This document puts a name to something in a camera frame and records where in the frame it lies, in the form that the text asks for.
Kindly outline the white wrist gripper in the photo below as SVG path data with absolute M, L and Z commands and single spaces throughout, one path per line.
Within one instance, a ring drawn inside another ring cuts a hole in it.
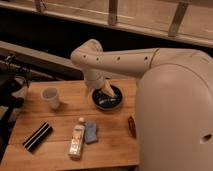
M 96 69 L 85 69 L 83 71 L 84 81 L 89 89 L 100 89 L 110 97 L 114 97 L 115 93 L 108 81 L 105 81 L 103 74 Z

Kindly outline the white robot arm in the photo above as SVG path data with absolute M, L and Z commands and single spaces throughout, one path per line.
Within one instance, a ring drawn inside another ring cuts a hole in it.
M 213 171 L 213 57 L 176 48 L 104 52 L 91 39 L 71 61 L 138 80 L 140 171 Z

